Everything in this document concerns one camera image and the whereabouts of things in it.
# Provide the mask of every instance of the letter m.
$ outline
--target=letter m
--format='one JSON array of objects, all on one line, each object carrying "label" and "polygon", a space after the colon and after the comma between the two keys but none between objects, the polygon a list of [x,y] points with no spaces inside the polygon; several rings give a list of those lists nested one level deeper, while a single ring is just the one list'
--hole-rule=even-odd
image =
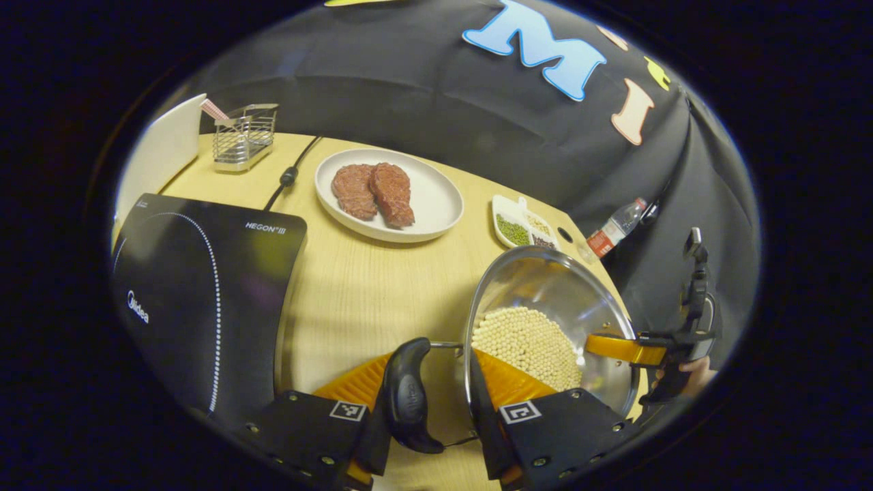
[{"label": "letter m", "polygon": [[580,39],[556,41],[546,18],[536,10],[512,0],[500,0],[505,8],[481,30],[469,29],[462,37],[472,45],[499,55],[512,54],[509,41],[519,34],[521,63],[536,66],[561,58],[555,66],[543,69],[543,77],[572,100],[585,99],[585,83],[606,58]]}]

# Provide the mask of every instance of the steak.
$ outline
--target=steak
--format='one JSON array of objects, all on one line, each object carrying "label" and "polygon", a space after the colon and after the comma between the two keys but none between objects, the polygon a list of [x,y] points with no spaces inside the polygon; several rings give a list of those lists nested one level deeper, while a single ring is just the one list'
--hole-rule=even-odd
[{"label": "steak", "polygon": [[340,208],[361,220],[372,220],[378,212],[369,186],[374,169],[374,165],[365,163],[347,165],[336,171],[330,184],[333,195],[340,200]]},{"label": "steak", "polygon": [[379,163],[370,177],[370,190],[382,209],[385,222],[394,227],[415,223],[416,216],[409,207],[409,176],[403,169],[390,163]]}]

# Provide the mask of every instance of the wire basket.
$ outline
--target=wire basket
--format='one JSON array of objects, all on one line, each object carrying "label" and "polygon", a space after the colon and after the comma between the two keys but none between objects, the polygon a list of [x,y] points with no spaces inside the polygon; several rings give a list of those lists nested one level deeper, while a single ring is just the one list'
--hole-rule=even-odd
[{"label": "wire basket", "polygon": [[278,104],[250,104],[216,120],[212,156],[216,170],[241,171],[272,152]]}]

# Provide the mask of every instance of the human hand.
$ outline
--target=human hand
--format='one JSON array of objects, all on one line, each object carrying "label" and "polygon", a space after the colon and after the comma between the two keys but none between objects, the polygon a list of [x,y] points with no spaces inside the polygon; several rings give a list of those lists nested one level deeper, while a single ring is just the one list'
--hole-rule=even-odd
[{"label": "human hand", "polygon": [[[718,372],[715,370],[709,369],[710,359],[708,356],[704,356],[698,360],[694,360],[693,362],[682,363],[679,365],[679,371],[689,371],[691,372],[691,376],[688,377],[688,383],[682,389],[682,395],[688,397],[697,396],[700,391],[715,377],[715,374]],[[663,378],[663,370],[658,370],[655,372],[655,381],[652,382],[652,389],[657,387],[658,380]]]}]

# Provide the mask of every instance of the small white dish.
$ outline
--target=small white dish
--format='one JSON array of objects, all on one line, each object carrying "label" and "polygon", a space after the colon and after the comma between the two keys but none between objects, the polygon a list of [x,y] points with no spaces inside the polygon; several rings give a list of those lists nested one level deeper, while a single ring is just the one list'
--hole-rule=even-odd
[{"label": "small white dish", "polygon": [[[509,199],[508,197],[503,197],[498,195],[494,195],[491,198],[491,220],[494,224],[494,233],[497,235],[497,238],[500,242],[503,243],[504,246],[509,248],[522,246],[520,244],[513,243],[503,232],[500,231],[500,228],[497,224],[497,215],[503,217],[506,221],[521,225],[522,228],[527,232],[527,240],[531,246],[535,246],[535,239],[544,240],[548,243],[554,245],[553,249],[556,251],[560,251],[560,245],[558,245],[558,238],[554,235],[554,230],[552,226],[540,215],[529,211],[527,209],[527,200],[524,197],[519,197],[519,201],[516,203]],[[539,222],[544,225],[545,230],[540,231],[534,225],[533,221]]]},{"label": "small white dish", "polygon": [[[365,221],[345,213],[333,195],[331,183],[341,168],[355,163],[387,162],[409,176],[409,206],[416,222],[398,229],[385,223],[382,212]],[[367,237],[388,242],[423,242],[448,232],[464,215],[464,199],[455,184],[439,170],[400,152],[384,149],[352,149],[329,156],[315,170],[315,190],[325,210],[344,226]]]}]

